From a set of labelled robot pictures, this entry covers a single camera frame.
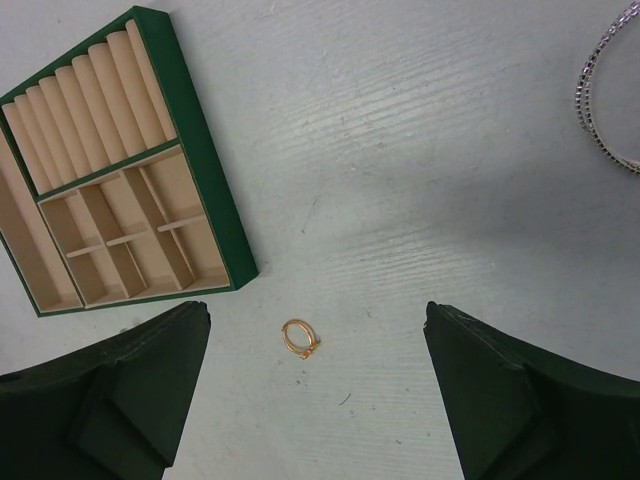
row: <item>white table surface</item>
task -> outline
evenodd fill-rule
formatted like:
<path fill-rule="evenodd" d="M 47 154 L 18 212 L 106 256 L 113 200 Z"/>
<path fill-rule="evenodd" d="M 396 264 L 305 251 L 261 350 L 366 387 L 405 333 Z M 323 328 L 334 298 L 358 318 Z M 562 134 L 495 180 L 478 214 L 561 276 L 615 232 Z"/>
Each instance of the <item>white table surface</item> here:
<path fill-rule="evenodd" d="M 200 297 L 211 338 L 166 479 L 460 480 L 428 300 L 640 379 L 640 179 L 572 105 L 627 1 L 148 3 L 172 13 L 261 270 Z M 129 6 L 3 2 L 0 91 Z M 640 156 L 628 30 L 600 113 Z M 4 251 L 0 282 L 0 373 L 179 303 L 37 319 Z M 280 337 L 294 317 L 322 337 L 306 361 Z"/>

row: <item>wood grain surface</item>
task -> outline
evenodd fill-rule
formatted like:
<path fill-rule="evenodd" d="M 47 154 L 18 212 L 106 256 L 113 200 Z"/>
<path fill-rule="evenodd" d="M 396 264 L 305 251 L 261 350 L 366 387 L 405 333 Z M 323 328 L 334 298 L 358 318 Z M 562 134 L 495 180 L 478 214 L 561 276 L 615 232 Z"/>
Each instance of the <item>wood grain surface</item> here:
<path fill-rule="evenodd" d="M 461 480 L 428 300 L 640 379 L 640 180 L 573 112 L 628 0 L 142 4 L 172 14 L 261 270 L 201 297 L 211 339 L 166 479 Z M 0 90 L 129 6 L 7 4 Z M 628 30 L 603 57 L 602 114 L 637 139 Z M 0 281 L 3 373 L 178 303 L 37 320 L 4 252 Z M 322 338 L 306 361 L 282 343 L 290 318 Z"/>

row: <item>ring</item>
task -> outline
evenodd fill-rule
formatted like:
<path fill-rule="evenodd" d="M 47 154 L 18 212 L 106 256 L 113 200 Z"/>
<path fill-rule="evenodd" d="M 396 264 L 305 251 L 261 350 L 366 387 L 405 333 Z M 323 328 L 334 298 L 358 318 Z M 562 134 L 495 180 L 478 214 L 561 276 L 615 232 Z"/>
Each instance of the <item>ring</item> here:
<path fill-rule="evenodd" d="M 309 339 L 309 347 L 307 347 L 306 349 L 300 348 L 295 346 L 291 342 L 291 340 L 289 339 L 289 335 L 287 335 L 287 330 L 291 325 L 296 325 L 304 330 L 304 333 L 307 334 L 307 338 Z M 313 333 L 313 329 L 306 322 L 297 319 L 289 320 L 282 326 L 282 338 L 287 348 L 296 355 L 299 355 L 303 360 L 309 358 L 309 355 L 311 355 L 320 344 L 320 339 L 316 338 L 315 334 Z"/>

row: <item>bracelet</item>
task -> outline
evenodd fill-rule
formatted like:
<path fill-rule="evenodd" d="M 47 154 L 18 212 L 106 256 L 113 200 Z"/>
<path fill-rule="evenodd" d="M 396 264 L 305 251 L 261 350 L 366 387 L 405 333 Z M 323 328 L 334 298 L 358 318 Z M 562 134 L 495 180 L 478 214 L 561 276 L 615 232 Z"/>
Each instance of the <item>bracelet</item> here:
<path fill-rule="evenodd" d="M 613 37 L 615 37 L 620 30 L 628 25 L 638 15 L 640 15 L 640 2 L 633 2 L 631 6 L 626 9 L 615 22 L 613 22 L 611 27 L 609 27 L 609 30 L 607 30 L 607 33 L 600 40 L 598 47 L 593 51 L 589 60 L 587 60 L 587 63 L 585 63 L 580 79 L 578 80 L 578 88 L 576 89 L 576 111 L 582 128 L 591 135 L 598 144 L 598 147 L 600 147 L 600 150 L 602 150 L 607 157 L 635 174 L 640 174 L 640 162 L 628 160 L 613 153 L 609 147 L 604 144 L 600 134 L 598 133 L 591 112 L 591 83 L 593 79 L 593 70 L 596 66 L 599 55 Z"/>

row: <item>green jewelry box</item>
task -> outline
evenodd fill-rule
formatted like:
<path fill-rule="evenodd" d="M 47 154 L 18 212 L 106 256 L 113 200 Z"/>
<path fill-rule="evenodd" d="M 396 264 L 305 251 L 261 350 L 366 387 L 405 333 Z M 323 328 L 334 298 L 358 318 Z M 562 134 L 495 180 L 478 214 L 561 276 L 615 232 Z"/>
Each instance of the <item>green jewelry box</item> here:
<path fill-rule="evenodd" d="M 0 106 L 0 238 L 38 316 L 257 276 L 167 13 L 133 7 Z"/>

